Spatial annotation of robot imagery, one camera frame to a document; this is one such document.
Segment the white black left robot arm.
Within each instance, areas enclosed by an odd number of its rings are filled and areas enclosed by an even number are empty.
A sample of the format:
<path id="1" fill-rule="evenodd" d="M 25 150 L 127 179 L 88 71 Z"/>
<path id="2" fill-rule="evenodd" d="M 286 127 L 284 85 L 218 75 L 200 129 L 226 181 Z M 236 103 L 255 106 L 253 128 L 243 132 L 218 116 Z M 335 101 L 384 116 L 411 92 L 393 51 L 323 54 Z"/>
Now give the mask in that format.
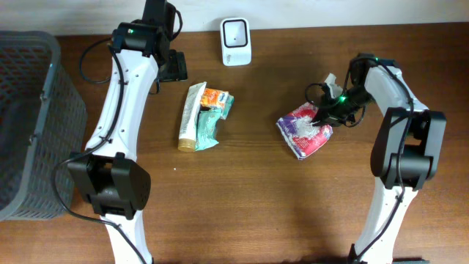
<path id="1" fill-rule="evenodd" d="M 152 263 L 143 209 L 151 177 L 139 166 L 137 141 L 152 87 L 188 77 L 185 57 L 170 47 L 182 16 L 166 0 L 147 0 L 143 15 L 121 23 L 108 42 L 112 73 L 96 128 L 82 153 L 67 161 L 75 187 L 106 226 L 116 263 Z"/>

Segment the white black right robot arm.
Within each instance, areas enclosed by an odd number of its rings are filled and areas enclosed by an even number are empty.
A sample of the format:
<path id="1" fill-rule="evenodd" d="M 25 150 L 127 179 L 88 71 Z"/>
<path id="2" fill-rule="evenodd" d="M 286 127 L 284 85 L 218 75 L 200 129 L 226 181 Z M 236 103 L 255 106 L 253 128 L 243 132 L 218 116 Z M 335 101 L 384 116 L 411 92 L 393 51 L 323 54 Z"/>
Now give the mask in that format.
<path id="1" fill-rule="evenodd" d="M 410 203 L 437 171 L 446 116 L 431 111 L 410 90 L 395 60 L 358 54 L 350 60 L 339 94 L 321 83 L 314 126 L 361 120 L 358 110 L 375 102 L 383 121 L 370 157 L 374 193 L 365 226 L 350 248 L 349 263 L 392 263 L 397 235 Z"/>

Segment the white tube gold cap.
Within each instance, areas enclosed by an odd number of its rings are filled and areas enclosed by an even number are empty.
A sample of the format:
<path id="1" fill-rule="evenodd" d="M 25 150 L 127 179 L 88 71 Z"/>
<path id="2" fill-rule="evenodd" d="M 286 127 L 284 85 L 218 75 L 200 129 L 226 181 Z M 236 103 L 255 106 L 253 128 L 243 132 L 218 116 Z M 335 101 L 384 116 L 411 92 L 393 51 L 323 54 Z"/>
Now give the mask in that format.
<path id="1" fill-rule="evenodd" d="M 207 82 L 190 86 L 185 99 L 180 125 L 178 150 L 183 152 L 194 152 L 196 147 L 196 126 L 200 111 L 200 101 L 204 94 Z"/>

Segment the teal wet wipes pack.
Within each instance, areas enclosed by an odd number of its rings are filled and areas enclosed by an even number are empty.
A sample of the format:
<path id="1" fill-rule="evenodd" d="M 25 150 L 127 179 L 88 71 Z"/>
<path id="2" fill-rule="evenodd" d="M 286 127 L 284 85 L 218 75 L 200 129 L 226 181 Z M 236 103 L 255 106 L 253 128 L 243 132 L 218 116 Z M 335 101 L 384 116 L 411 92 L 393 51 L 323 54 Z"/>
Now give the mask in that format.
<path id="1" fill-rule="evenodd" d="M 220 118 L 220 109 L 210 109 L 199 113 L 195 151 L 206 150 L 218 144 L 218 141 L 215 139 L 215 134 L 216 125 Z"/>

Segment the green white tissue pack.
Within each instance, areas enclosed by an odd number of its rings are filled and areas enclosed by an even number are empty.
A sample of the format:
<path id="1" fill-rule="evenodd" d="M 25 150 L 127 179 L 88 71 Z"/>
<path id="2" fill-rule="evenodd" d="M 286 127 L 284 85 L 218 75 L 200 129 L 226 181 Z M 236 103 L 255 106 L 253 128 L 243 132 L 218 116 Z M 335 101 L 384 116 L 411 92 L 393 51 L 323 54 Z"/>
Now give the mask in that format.
<path id="1" fill-rule="evenodd" d="M 232 108 L 232 105 L 233 105 L 234 101 L 235 101 L 235 98 L 234 98 L 232 95 L 230 95 L 230 96 L 228 97 L 227 102 L 225 103 L 224 110 L 223 110 L 223 112 L 222 112 L 222 114 L 221 114 L 221 119 L 222 119 L 222 120 L 225 120 L 225 119 L 228 117 L 229 112 L 230 112 L 230 110 L 231 110 L 231 108 Z"/>

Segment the red purple tissue pack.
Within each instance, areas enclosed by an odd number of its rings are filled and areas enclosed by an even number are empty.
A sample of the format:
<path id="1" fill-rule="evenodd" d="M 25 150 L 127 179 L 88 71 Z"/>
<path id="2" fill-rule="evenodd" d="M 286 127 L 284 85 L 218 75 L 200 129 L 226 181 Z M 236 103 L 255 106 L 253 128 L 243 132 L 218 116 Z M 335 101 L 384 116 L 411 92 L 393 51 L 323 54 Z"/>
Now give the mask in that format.
<path id="1" fill-rule="evenodd" d="M 298 160 L 315 153 L 333 134 L 330 125 L 314 126 L 312 120 L 317 112 L 316 106 L 304 103 L 276 122 L 285 142 Z"/>

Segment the orange tissue pack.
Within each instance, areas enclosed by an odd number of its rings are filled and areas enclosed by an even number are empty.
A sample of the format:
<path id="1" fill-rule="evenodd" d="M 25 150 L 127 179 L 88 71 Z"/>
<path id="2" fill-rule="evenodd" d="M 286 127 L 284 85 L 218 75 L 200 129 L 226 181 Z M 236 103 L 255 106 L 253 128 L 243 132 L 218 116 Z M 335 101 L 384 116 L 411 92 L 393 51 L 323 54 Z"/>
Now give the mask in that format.
<path id="1" fill-rule="evenodd" d="M 202 94 L 200 104 L 207 108 L 224 109 L 229 99 L 229 93 L 218 89 L 206 88 Z"/>

